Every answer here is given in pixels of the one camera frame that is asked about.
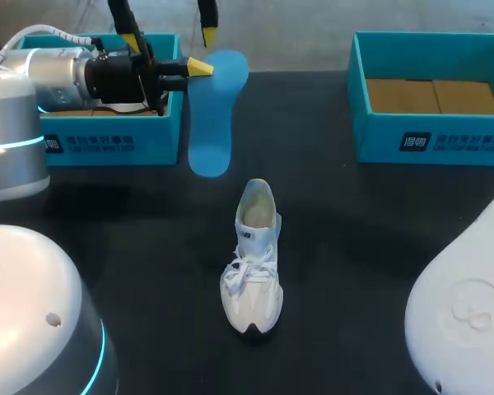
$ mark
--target white cable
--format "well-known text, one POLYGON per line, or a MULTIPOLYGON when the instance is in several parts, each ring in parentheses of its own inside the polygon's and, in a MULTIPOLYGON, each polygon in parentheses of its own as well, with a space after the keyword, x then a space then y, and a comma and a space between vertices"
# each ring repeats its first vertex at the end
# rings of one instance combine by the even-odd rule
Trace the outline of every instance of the white cable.
POLYGON ((71 41, 72 43, 79 45, 91 45, 91 37, 79 37, 78 35, 70 35, 65 31, 57 29, 56 27, 52 27, 49 25, 33 25, 28 26, 18 33, 13 35, 9 41, 3 46, 0 50, 0 65, 3 63, 4 59, 7 56, 7 51, 15 46, 25 35, 32 35, 34 33, 39 33, 44 31, 46 33, 50 33, 51 35, 57 35, 61 39, 65 39, 66 41, 71 41))

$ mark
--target blue box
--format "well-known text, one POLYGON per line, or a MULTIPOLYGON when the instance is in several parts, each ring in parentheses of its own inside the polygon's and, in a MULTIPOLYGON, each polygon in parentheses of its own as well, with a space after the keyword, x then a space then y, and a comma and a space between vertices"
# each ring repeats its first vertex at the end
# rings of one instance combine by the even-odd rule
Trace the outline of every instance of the blue box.
POLYGON ((494 115, 375 113, 366 78, 487 82, 494 96, 494 35, 357 32, 347 74, 360 162, 494 166, 494 115))
MULTIPOLYGON (((118 35, 95 35, 108 50, 125 43, 118 35)), ((146 35, 158 60, 181 58, 178 35, 146 35)), ((53 35, 26 36, 20 48, 76 46, 53 35)), ((50 166, 173 165, 177 161, 183 92, 170 92, 163 117, 43 117, 46 137, 56 136, 62 153, 49 153, 50 166)))

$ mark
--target shoe insole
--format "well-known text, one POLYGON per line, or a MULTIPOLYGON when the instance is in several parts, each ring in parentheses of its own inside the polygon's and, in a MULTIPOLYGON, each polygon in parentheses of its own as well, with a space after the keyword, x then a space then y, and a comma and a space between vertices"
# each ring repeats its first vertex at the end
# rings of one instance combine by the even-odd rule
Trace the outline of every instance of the shoe insole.
POLYGON ((263 196, 256 197, 245 208, 241 221, 251 228, 270 228, 273 224, 272 202, 263 196))
POLYGON ((189 164, 202 177, 217 177, 231 162, 231 120, 236 97, 249 77, 249 64, 237 51, 218 51, 204 60, 210 77, 189 81, 189 164))

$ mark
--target sneaker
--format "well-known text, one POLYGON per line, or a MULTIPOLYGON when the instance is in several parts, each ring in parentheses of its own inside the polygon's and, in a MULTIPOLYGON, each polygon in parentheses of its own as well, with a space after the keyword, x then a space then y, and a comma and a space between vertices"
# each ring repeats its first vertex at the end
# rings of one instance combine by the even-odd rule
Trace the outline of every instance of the sneaker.
POLYGON ((236 259, 220 281, 223 309, 240 333, 267 333, 282 311, 277 272, 281 224, 271 188, 262 179, 251 179, 236 211, 236 259))

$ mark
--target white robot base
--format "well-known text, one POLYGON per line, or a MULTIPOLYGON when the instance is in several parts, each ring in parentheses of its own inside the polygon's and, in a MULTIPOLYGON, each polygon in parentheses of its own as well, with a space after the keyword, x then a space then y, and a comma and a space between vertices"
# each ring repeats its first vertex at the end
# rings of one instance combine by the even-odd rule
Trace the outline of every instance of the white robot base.
POLYGON ((114 347, 66 253, 0 225, 0 395, 115 395, 114 347))
POLYGON ((419 276, 404 324, 436 393, 494 395, 494 200, 419 276))

